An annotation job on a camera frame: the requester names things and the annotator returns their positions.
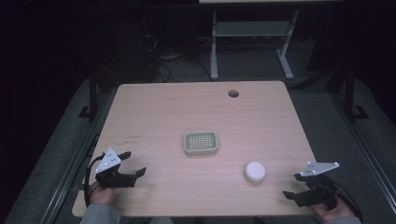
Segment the black metal stand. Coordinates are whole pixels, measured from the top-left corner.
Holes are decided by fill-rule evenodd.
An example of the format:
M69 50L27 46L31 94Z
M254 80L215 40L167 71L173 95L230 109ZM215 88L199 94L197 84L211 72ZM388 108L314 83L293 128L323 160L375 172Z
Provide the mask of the black metal stand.
M89 104L82 107L79 113L80 118L88 119L93 121L98 112L98 87L97 78L94 74L91 74L89 78Z
M356 119L368 119L368 114L361 105L354 105L355 76L353 69L344 65L345 98L344 112L346 117L354 122Z

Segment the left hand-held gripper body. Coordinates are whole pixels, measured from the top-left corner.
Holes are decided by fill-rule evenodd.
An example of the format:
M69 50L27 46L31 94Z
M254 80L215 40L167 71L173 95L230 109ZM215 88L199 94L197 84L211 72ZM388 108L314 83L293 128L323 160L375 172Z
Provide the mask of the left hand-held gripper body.
M119 154L110 148L95 169L95 179L101 188L132 188L135 184L134 175L119 172L121 160Z

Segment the person's right hand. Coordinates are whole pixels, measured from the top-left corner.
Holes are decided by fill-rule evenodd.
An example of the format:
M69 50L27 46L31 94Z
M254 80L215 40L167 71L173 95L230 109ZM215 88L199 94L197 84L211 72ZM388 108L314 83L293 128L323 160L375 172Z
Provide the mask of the person's right hand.
M326 210L324 204L311 205L310 209L314 211L324 222L355 216L349 206L341 199L337 198L336 201L337 205L332 210Z

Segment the round white soap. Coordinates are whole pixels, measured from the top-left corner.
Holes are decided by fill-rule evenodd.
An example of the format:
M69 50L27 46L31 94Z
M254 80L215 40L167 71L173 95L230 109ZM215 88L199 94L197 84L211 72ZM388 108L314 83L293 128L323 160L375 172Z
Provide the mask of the round white soap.
M245 167L244 176L251 183L261 183L266 176L265 167L259 161L251 161Z

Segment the metal floor rail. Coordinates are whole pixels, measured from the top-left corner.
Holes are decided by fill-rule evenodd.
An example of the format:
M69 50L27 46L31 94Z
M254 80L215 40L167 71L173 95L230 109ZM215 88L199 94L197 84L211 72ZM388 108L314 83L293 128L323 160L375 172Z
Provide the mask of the metal floor rail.
M90 159L88 154L97 142L114 99L111 94L99 94L98 111L93 119L80 118L87 104L86 94L77 94L67 107L59 126L42 155L40 178L49 189L49 198L42 205L38 224L54 224L64 203L74 204L74 188L79 191Z
M389 206L396 214L396 188L392 185L380 162L375 157L372 148L357 126L356 120L347 115L347 112L344 110L344 103L342 102L341 97L331 93L330 98L335 108L340 113L344 123L358 143L361 153L364 155L364 158L366 159L369 168L373 173L374 179L385 196L387 202L389 203Z

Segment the white metal desk frame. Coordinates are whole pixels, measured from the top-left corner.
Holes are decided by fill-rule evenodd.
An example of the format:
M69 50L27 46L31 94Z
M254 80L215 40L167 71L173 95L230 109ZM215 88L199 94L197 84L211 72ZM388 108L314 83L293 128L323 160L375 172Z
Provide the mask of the white metal desk frame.
M219 78L217 39L219 37L283 37L284 43L276 50L276 56L286 79L294 79L286 54L299 16L294 10L288 21L219 21L218 13L212 13L210 78Z

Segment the person's left hand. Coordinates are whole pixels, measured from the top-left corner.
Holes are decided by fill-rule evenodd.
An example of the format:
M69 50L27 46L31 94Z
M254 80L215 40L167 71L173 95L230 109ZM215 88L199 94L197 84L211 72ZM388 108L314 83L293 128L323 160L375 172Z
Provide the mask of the person's left hand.
M114 200L115 190L112 188L101 188L98 182L89 186L90 203L111 205Z

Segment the green soap dish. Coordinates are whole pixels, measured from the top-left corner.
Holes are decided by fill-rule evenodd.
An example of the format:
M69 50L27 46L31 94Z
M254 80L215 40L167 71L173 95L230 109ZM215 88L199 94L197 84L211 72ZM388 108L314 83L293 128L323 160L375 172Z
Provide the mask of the green soap dish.
M214 155L219 151L218 138L214 131L185 133L183 146L187 156Z

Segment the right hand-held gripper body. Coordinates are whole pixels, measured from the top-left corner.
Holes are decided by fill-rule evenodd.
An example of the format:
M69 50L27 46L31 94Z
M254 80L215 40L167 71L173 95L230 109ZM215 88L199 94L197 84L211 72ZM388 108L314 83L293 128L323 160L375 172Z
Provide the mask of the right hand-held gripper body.
M308 181L305 182L308 191L297 193L298 199L295 201L297 205L302 207L322 203L328 210L334 209L337 205L335 199L337 188L325 173L339 166L338 162L309 161L299 173L301 176L308 176Z

